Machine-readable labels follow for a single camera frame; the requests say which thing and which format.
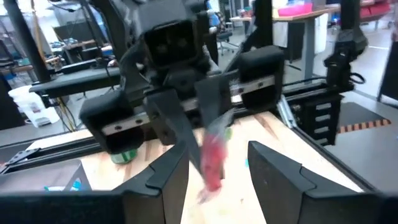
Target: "orange striped tape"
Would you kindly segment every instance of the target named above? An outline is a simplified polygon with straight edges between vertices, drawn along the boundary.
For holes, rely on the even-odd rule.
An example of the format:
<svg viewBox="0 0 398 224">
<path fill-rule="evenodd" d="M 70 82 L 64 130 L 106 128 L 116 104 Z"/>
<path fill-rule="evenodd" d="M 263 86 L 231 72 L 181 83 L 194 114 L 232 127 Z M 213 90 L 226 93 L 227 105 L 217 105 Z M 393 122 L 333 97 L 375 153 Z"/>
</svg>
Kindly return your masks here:
<svg viewBox="0 0 398 224">
<path fill-rule="evenodd" d="M 377 128 L 381 126 L 387 126 L 390 125 L 391 121 L 389 119 L 379 119 L 375 121 L 368 121 L 368 122 L 362 122 L 358 124 L 350 124 L 347 126 L 341 126 L 339 130 L 337 130 L 337 133 L 347 133 L 351 131 L 359 131 L 363 129 L 368 129 L 368 128 Z"/>
</svg>

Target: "red cloth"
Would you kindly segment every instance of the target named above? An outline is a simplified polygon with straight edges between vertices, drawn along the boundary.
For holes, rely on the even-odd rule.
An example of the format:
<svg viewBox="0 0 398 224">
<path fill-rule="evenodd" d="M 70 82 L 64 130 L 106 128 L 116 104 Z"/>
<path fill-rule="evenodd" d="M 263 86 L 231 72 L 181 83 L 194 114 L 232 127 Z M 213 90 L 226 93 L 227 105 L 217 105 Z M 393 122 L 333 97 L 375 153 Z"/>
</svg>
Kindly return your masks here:
<svg viewBox="0 0 398 224">
<path fill-rule="evenodd" d="M 206 189 L 214 192 L 221 188 L 221 171 L 226 158 L 226 148 L 223 139 L 206 134 L 201 147 L 200 168 Z"/>
</svg>

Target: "laboratory floor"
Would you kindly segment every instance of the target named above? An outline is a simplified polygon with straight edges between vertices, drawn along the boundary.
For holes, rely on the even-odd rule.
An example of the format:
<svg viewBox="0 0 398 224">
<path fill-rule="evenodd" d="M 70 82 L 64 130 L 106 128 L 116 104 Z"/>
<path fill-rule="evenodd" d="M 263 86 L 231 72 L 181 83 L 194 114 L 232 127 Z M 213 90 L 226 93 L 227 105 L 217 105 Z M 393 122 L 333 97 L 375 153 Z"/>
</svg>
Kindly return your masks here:
<svg viewBox="0 0 398 224">
<path fill-rule="evenodd" d="M 344 101 L 355 102 L 391 120 L 392 124 L 380 128 L 339 134 L 336 145 L 326 148 L 378 189 L 391 191 L 398 190 L 398 179 L 393 178 L 398 170 L 398 163 L 396 162 L 398 160 L 398 110 L 375 101 L 391 43 L 391 31 L 386 29 L 386 26 L 387 21 L 381 21 L 378 30 L 374 30 L 374 23 L 372 22 L 362 26 L 369 40 L 369 47 L 357 61 L 352 63 L 352 66 L 353 71 L 362 74 L 367 82 L 364 85 L 358 85 L 355 91 L 345 93 Z M 238 44 L 243 38 L 243 30 L 236 28 L 231 37 L 231 42 Z M 321 76 L 326 74 L 323 60 L 333 51 L 334 39 L 335 36 L 329 34 L 326 50 L 315 57 L 314 74 Z M 225 52 L 223 56 L 220 54 L 220 67 L 225 68 L 232 57 L 232 52 Z M 293 62 L 293 65 L 300 67 L 301 63 L 296 61 Z M 294 82 L 302 78 L 303 75 L 300 71 L 286 66 L 285 82 Z M 86 96 L 90 98 L 103 94 L 107 90 L 108 88 L 90 91 L 86 93 Z M 76 118 L 84 101 L 82 96 L 83 94 L 72 95 L 68 102 L 68 107 Z M 65 129 L 60 121 L 41 128 L 25 125 L 0 131 L 0 145 L 44 138 L 64 132 Z"/>
</svg>

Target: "white bucket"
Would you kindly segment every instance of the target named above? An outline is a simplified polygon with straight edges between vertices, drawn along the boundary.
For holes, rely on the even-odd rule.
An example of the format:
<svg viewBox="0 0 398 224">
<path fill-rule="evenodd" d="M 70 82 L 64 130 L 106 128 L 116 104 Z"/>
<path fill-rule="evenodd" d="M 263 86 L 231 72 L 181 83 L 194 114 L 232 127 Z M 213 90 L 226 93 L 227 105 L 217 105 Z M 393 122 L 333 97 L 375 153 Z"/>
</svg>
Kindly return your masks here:
<svg viewBox="0 0 398 224">
<path fill-rule="evenodd" d="M 36 128 L 57 122 L 60 117 L 55 108 L 45 108 L 39 95 L 29 93 L 31 87 L 31 85 L 27 85 L 13 89 L 8 92 L 8 95 L 12 97 L 16 105 L 25 113 Z"/>
</svg>

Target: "wooden surface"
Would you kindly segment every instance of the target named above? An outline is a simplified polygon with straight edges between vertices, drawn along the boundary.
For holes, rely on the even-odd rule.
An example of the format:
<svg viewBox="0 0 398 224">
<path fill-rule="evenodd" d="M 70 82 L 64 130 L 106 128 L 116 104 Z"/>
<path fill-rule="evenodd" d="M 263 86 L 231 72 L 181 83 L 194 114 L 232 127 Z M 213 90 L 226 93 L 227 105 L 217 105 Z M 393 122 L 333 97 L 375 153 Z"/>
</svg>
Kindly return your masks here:
<svg viewBox="0 0 398 224">
<path fill-rule="evenodd" d="M 82 47 L 82 46 L 85 46 L 85 45 L 87 45 L 87 44 L 94 44 L 94 43 L 95 43 L 95 40 L 87 40 L 87 41 L 79 42 L 79 43 L 77 43 L 77 44 L 65 45 L 65 46 L 63 46 L 62 48 L 63 48 L 63 49 L 70 50 L 70 49 L 74 49 L 74 48 L 76 48 L 76 47 Z"/>
<path fill-rule="evenodd" d="M 200 142 L 203 131 L 196 130 L 195 134 Z M 29 149 L 54 146 L 90 136 L 91 134 L 86 130 L 64 134 L 38 140 Z M 212 201 L 203 205 L 197 204 L 197 194 L 203 188 L 203 182 L 199 173 L 190 164 L 182 223 L 265 223 L 251 183 L 249 168 L 245 166 L 247 146 L 250 140 L 259 141 L 345 187 L 357 192 L 361 191 L 354 182 L 275 116 L 270 113 L 262 113 L 235 121 L 233 137 L 228 142 L 229 155 L 225 163 L 226 176 L 223 188 L 219 196 Z M 113 164 L 105 152 L 82 157 L 81 161 L 92 189 L 111 190 L 140 173 L 169 148 L 162 146 L 156 139 L 143 144 L 138 149 L 137 157 L 127 165 Z"/>
<path fill-rule="evenodd" d="M 372 4 L 374 4 L 374 0 L 366 0 L 366 1 L 361 2 L 361 6 L 370 6 Z M 309 19 L 309 18 L 316 18 L 325 13 L 333 13 L 333 12 L 339 12 L 339 11 L 340 11 L 340 5 L 332 4 L 332 5 L 326 5 L 324 9 L 319 9 L 316 11 L 312 11 L 310 13 L 296 15 L 296 16 L 279 16 L 278 10 L 273 9 L 272 16 L 273 16 L 274 22 L 292 22 L 292 21 L 300 21 L 300 20 Z M 251 17 L 232 17 L 232 18 L 230 18 L 230 21 L 232 21 L 232 22 L 251 21 Z"/>
</svg>

